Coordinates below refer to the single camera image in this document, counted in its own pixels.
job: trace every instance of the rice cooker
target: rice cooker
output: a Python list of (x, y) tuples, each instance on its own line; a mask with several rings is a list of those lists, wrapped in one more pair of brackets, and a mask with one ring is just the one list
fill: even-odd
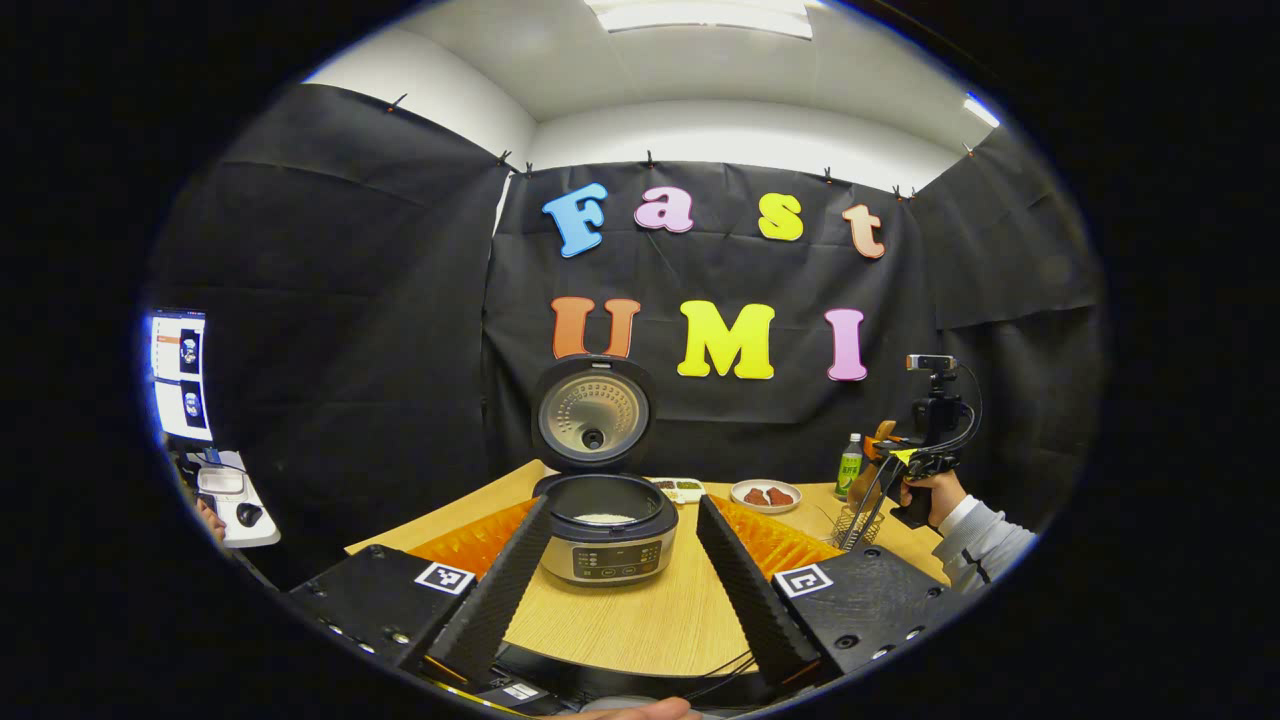
[(639, 583), (671, 562), (676, 506), (649, 480), (621, 471), (648, 441), (652, 388), (643, 368), (608, 355), (564, 357), (539, 379), (534, 448), (558, 470), (534, 487), (552, 515), (541, 565), (568, 583)]

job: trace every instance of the computer screen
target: computer screen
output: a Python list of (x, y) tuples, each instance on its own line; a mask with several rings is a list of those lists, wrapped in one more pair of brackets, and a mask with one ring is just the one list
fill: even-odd
[(160, 428), (212, 445), (205, 410), (205, 314), (157, 309), (151, 313), (151, 384)]

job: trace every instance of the plastic bottle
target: plastic bottle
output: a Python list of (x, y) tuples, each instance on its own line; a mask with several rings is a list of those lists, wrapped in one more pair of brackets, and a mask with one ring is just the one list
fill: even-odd
[(849, 488), (863, 471), (863, 436), (852, 433), (849, 436), (849, 447), (840, 456), (840, 474), (836, 475), (836, 497), (849, 497)]

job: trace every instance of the ceiling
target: ceiling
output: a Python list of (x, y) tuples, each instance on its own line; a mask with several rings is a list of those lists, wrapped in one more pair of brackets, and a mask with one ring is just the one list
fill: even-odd
[(813, 40), (667, 27), (608, 33), (582, 0), (451, 0), (397, 27), (445, 47), (538, 122), (660, 100), (754, 100), (878, 122), (943, 147), (991, 128), (970, 90), (915, 45), (845, 8), (810, 1)]

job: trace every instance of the meat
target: meat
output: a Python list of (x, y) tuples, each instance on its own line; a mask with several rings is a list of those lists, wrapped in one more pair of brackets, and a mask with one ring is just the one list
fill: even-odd
[(751, 505), (769, 505), (769, 500), (764, 497), (764, 493), (760, 492), (760, 488), (755, 488), (751, 492), (746, 493), (746, 497), (744, 497), (742, 500), (750, 502)]
[(795, 502), (790, 495), (780, 491), (778, 488), (769, 488), (769, 505), (791, 505)]

